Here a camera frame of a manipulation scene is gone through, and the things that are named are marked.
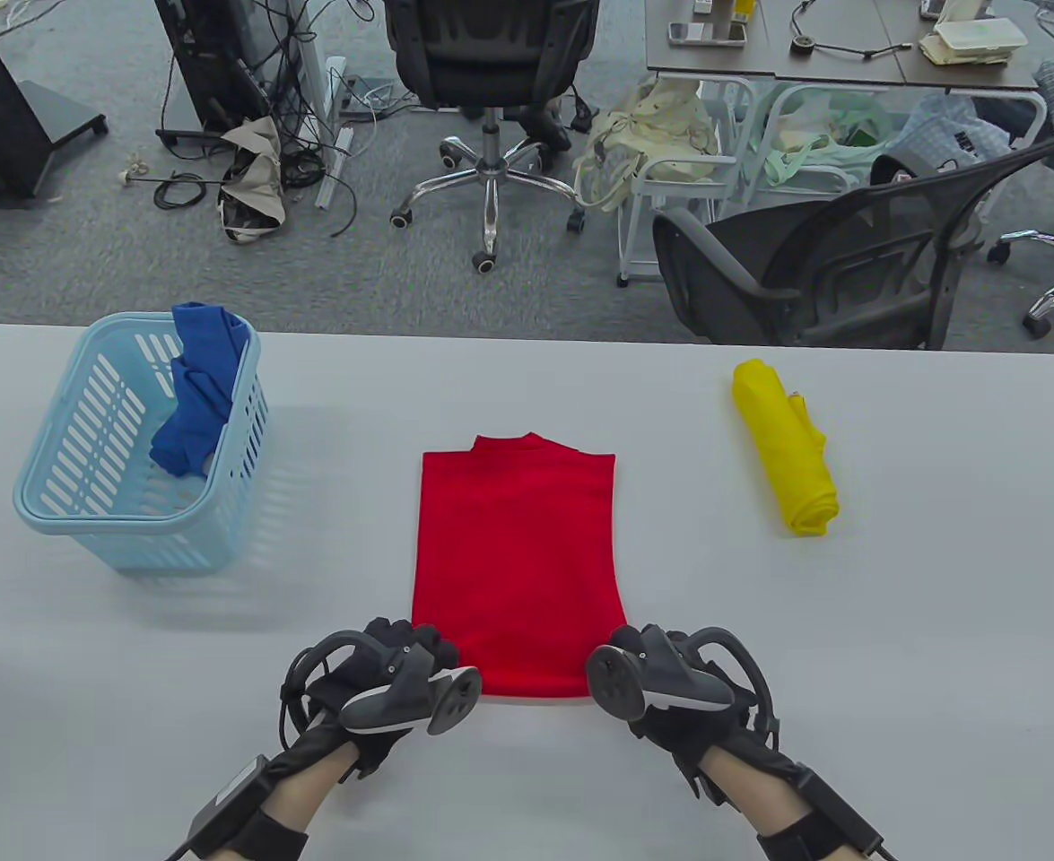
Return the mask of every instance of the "shoe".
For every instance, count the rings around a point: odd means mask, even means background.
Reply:
[[[527,132],[527,138],[544,143],[554,153],[566,153],[570,149],[570,138],[551,111],[546,106],[522,107],[519,111],[519,125]]]

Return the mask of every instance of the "yellow cloth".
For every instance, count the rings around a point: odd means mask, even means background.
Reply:
[[[801,394],[781,386],[777,370],[760,359],[735,369],[735,403],[749,427],[782,520],[797,534],[825,534],[838,516],[838,488],[825,458],[825,435],[811,422]]]

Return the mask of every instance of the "folded red shirt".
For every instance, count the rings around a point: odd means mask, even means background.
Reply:
[[[412,622],[454,641],[484,692],[587,696],[587,657],[625,624],[613,465],[535,434],[424,455]]]

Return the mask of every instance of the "wrist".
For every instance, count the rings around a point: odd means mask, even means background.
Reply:
[[[710,747],[699,767],[763,837],[788,828],[811,807],[781,778],[759,771],[720,747]]]
[[[281,780],[264,801],[262,810],[292,831],[305,831],[323,800],[350,771],[358,759],[358,747],[347,742],[334,754]]]

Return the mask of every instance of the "glove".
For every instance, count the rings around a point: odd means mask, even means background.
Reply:
[[[678,645],[683,643],[687,635],[682,631],[667,631],[667,639],[670,643]],[[642,645],[642,635],[637,628],[624,626],[613,632],[610,637],[610,645],[624,648],[625,651],[636,655],[645,651]],[[730,685],[735,693],[735,704],[722,712],[700,712],[691,708],[653,708],[646,709],[646,712],[638,719],[628,723],[629,730],[635,738],[648,738],[674,758],[678,770],[689,784],[695,796],[699,796],[699,784],[706,792],[707,798],[715,804],[723,804],[726,797],[715,783],[699,768],[699,763],[711,746],[720,745],[731,735],[753,735],[745,730],[749,724],[749,709],[757,705],[757,697],[750,689],[743,688],[735,684],[730,677],[726,676],[722,667],[714,661],[702,661],[696,654],[689,654],[689,649],[682,649],[683,660],[691,669],[709,672],[710,676],[720,678],[727,685]]]
[[[368,624],[364,632],[374,637],[386,648],[421,645],[435,660],[434,672],[441,669],[453,669],[458,665],[458,648],[454,643],[444,640],[443,635],[429,624],[412,628],[411,623],[405,619],[391,623],[380,617]],[[344,728],[338,721],[338,715],[352,697],[386,684],[391,684],[391,677],[387,673],[386,665],[380,665],[378,655],[363,648],[355,648],[343,664],[308,685],[306,690],[310,698],[308,718],[314,721],[320,712],[323,717],[318,723],[309,726],[292,748],[296,749],[300,744],[314,745],[318,749],[326,749],[327,754],[333,754],[347,742],[354,742],[358,747],[358,759],[339,782],[347,780],[351,771],[358,770],[359,780],[377,771],[383,760],[390,754],[391,747],[394,747],[394,743],[411,730],[355,735]]]

